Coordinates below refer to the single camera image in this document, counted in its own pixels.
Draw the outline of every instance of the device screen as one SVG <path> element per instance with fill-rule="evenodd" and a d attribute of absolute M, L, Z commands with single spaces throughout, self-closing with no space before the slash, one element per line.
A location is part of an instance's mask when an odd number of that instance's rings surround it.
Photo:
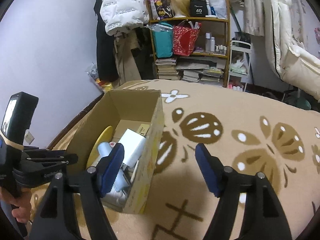
<path fill-rule="evenodd" d="M 8 129 L 10 126 L 12 114 L 13 114 L 13 111 L 14 111 L 16 104 L 17 104 L 17 100 L 18 100 L 18 97 L 10 99 L 9 104 L 7 106 L 7 110 L 5 111 L 5 114 L 4 114 L 4 119 L 2 122 L 1 130 L 2 130 L 2 133 L 4 134 L 4 136 L 6 136 L 6 137 L 7 137 Z"/>

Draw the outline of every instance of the yellow tag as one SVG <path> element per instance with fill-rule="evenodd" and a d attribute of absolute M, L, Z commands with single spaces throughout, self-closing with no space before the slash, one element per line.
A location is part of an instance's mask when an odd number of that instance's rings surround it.
<path fill-rule="evenodd" d="M 137 130 L 137 133 L 142 136 L 145 136 L 147 134 L 149 128 L 150 128 L 149 124 L 142 124 L 142 125 L 140 125 L 139 129 Z"/>

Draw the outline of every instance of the blue gripper pad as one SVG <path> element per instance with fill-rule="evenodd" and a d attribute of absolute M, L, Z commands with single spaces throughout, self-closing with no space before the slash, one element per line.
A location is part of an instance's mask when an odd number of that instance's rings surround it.
<path fill-rule="evenodd" d="M 196 161 L 211 193 L 217 198 L 223 191 L 222 172 L 223 165 L 217 157 L 211 156 L 203 143 L 196 146 Z"/>
<path fill-rule="evenodd" d="M 112 186 L 116 180 L 119 169 L 121 168 L 124 159 L 124 147 L 121 143 L 117 143 L 109 156 L 103 157 L 98 165 L 98 185 L 100 197 L 103 198 L 112 190 Z"/>

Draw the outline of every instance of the red bag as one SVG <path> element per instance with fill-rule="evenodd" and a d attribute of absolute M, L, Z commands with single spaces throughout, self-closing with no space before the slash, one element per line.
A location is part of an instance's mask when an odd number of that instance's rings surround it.
<path fill-rule="evenodd" d="M 195 49 L 200 28 L 194 30 L 184 27 L 186 21 L 181 22 L 173 28 L 173 53 L 180 56 L 190 56 Z"/>

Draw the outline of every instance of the white rolling cart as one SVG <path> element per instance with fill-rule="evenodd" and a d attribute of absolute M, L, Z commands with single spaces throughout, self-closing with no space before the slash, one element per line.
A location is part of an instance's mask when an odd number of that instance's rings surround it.
<path fill-rule="evenodd" d="M 250 49 L 239 47 L 236 45 L 237 43 L 247 45 Z M 230 82 L 230 77 L 241 78 L 241 83 L 245 83 L 244 90 L 243 90 L 245 92 L 247 89 L 247 84 L 248 84 L 249 78 L 250 78 L 249 74 L 250 74 L 250 67 L 251 67 L 252 45 L 247 42 L 243 42 L 243 41 L 231 41 L 231 44 L 230 44 L 230 64 L 232 63 L 232 52 L 233 51 L 243 52 L 244 55 L 246 53 L 248 53 L 248 55 L 249 55 L 249 65 L 248 65 L 248 67 L 246 67 L 247 74 L 240 74 L 240 73 L 235 73 L 235 72 L 229 71 L 229 75 L 228 75 L 228 84 Z"/>

